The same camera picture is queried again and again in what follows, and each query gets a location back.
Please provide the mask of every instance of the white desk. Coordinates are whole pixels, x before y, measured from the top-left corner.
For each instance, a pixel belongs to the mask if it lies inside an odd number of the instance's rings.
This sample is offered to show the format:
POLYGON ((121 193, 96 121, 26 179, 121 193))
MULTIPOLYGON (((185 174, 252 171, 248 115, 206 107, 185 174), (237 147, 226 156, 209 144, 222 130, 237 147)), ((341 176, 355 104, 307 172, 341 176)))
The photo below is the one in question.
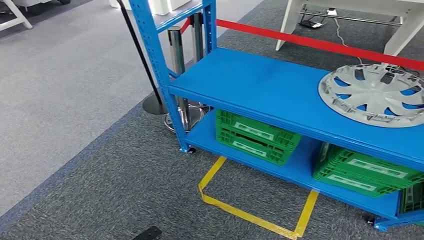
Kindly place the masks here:
MULTIPOLYGON (((393 56, 398 55, 424 26, 424 0, 288 0, 280 32, 291 34, 295 30, 304 4, 403 17, 402 26, 384 48, 385 54, 393 56)), ((280 50, 283 43, 278 40, 275 50, 280 50)))

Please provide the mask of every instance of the stanchion base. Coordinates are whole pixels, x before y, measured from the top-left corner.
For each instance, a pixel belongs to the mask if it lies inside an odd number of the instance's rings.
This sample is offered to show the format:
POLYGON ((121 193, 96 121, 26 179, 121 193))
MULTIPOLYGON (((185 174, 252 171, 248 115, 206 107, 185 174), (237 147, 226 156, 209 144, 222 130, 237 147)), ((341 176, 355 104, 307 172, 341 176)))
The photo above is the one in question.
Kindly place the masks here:
MULTIPOLYGON (((203 118, 203 116, 205 115, 205 112, 203 111, 203 109, 195 107, 195 106, 189 106, 188 107, 188 111, 190 114, 190 123, 191 125, 189 126, 189 130, 186 130, 185 132, 188 133, 191 129, 193 129, 193 127, 203 118)), ((165 119, 163 121, 165 123, 165 126, 167 129, 169 129, 171 132, 175 133, 175 129, 170 117, 170 114, 168 113, 165 116, 165 119)))
POLYGON ((146 97, 143 101, 143 109, 149 114, 153 114, 153 115, 167 114, 168 113, 167 105, 165 104, 162 96, 160 99, 162 100, 162 104, 159 104, 159 101, 156 98, 156 95, 154 94, 146 97))

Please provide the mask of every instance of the white table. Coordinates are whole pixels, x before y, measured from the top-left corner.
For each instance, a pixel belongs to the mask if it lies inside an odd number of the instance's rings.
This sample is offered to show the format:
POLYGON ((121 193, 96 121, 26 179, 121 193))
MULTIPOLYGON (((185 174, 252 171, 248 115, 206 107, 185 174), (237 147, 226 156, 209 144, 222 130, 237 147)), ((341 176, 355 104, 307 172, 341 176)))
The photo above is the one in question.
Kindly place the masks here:
POLYGON ((27 20, 26 17, 24 17, 22 12, 16 7, 12 0, 2 0, 2 2, 7 5, 7 7, 12 11, 16 18, 4 23, 0 23, 0 31, 11 28, 18 24, 23 24, 27 29, 33 28, 31 23, 27 20))
MULTIPOLYGON (((288 0, 280 32, 291 34, 295 30, 304 4, 403 17, 402 26, 384 48, 384 53, 392 56, 398 55, 424 26, 424 0, 288 0)), ((278 40, 275 50, 280 50, 283 43, 278 40)))

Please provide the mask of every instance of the yellow tape rectangle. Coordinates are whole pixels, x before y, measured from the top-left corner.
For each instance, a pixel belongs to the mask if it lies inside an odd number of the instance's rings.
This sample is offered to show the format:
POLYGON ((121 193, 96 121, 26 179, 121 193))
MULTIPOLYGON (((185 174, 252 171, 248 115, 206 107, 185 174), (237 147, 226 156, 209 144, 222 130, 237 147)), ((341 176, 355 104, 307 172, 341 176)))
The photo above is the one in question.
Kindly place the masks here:
POLYGON ((231 205, 228 205, 222 201, 219 201, 203 193, 203 189, 211 181, 211 179, 214 177, 217 171, 223 166, 225 161, 226 161, 225 157, 223 156, 219 157, 218 160, 212 165, 212 167, 209 169, 209 171, 205 174, 205 176, 202 178, 202 180, 198 184, 201 198, 203 199, 205 203, 217 206, 221 208, 222 210, 226 211, 227 213, 235 215, 241 219, 244 219, 260 227, 268 229, 274 233, 280 234, 291 240, 297 240, 298 237, 303 236, 306 226, 308 225, 309 218, 311 217, 312 210, 314 209, 315 202, 317 201, 318 192, 313 190, 310 191, 309 196, 306 199, 306 203, 303 207, 302 213, 300 214, 300 218, 297 222, 296 228, 294 231, 290 231, 281 226, 275 225, 274 223, 271 223, 262 218, 254 216, 248 212, 245 212, 231 205))

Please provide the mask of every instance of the caster wheel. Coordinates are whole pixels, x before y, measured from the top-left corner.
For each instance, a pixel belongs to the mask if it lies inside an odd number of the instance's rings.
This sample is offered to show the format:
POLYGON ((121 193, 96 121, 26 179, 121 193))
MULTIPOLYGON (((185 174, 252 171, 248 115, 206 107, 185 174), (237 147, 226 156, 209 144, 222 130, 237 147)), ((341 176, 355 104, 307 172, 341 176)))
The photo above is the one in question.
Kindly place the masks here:
POLYGON ((26 12, 32 16, 38 16, 43 13, 41 4, 35 4, 26 8, 26 12))
POLYGON ((190 149, 187 151, 188 154, 194 154, 196 152, 196 148, 190 147, 190 149))
POLYGON ((370 217, 370 218, 368 218, 367 220, 366 220, 366 224, 368 224, 368 225, 370 225, 370 226, 372 226, 372 227, 374 227, 374 224, 376 223, 376 219, 375 218, 373 218, 373 217, 370 217))
POLYGON ((71 3, 71 0, 59 0, 59 2, 63 5, 67 5, 71 3))

